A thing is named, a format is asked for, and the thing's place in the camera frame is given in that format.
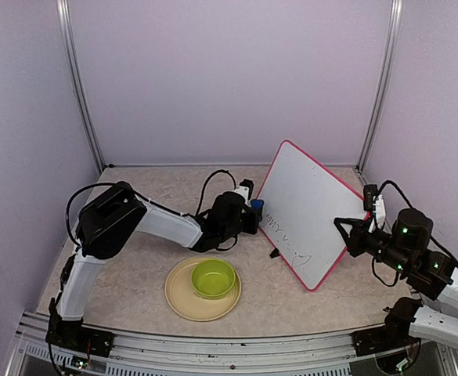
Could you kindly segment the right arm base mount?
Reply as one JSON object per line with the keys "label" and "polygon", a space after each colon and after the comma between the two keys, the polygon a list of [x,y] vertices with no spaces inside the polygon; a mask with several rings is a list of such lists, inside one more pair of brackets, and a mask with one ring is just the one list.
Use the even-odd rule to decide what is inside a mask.
{"label": "right arm base mount", "polygon": [[414,338],[406,331],[387,329],[385,326],[373,327],[352,333],[352,341],[357,356],[368,356],[410,344]]}

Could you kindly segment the blue whiteboard eraser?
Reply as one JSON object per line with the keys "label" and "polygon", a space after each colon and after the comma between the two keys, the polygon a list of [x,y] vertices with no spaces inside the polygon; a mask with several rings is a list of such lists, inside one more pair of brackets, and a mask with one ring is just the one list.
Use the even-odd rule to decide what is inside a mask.
{"label": "blue whiteboard eraser", "polygon": [[262,213],[264,208],[265,202],[261,199],[252,199],[250,201],[251,210],[253,211],[254,215],[260,222],[262,220]]}

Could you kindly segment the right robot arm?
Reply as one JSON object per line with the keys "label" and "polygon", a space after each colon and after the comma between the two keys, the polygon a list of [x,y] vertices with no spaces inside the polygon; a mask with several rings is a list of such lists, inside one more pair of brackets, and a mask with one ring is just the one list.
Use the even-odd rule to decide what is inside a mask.
{"label": "right robot arm", "polygon": [[416,339],[426,339],[458,349],[458,263],[429,249],[433,222],[421,211],[399,212],[391,233],[374,222],[336,218],[348,253],[364,253],[396,272],[420,298],[400,298],[384,324],[353,333],[357,355],[397,349]]}

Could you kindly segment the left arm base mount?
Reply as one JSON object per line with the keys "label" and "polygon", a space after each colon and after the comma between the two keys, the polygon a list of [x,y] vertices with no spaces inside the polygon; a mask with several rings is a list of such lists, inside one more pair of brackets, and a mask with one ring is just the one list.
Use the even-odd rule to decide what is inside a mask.
{"label": "left arm base mount", "polygon": [[63,321],[49,326],[45,340],[48,344],[63,349],[108,358],[114,343],[114,334],[84,327],[79,322]]}

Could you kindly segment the pink framed whiteboard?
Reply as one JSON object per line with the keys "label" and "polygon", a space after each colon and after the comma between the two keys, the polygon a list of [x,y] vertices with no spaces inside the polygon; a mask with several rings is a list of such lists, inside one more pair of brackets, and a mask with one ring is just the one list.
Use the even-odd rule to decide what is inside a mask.
{"label": "pink framed whiteboard", "polygon": [[258,198],[261,231],[310,292],[346,252],[334,220],[368,217],[360,193],[289,140],[279,145]]}

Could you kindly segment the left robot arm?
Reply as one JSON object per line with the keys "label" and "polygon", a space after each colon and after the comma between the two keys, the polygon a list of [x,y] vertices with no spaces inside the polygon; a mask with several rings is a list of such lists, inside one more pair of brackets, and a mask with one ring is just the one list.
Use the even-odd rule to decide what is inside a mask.
{"label": "left robot arm", "polygon": [[88,340],[85,305],[100,270],[135,232],[169,240],[198,253],[222,251],[222,244],[241,233],[258,231],[264,202],[251,196],[245,179],[234,190],[215,198],[212,207],[192,215],[166,208],[125,182],[104,183],[105,191],[85,205],[72,235],[74,250],[60,276],[58,295],[49,305],[56,333],[73,349]]}

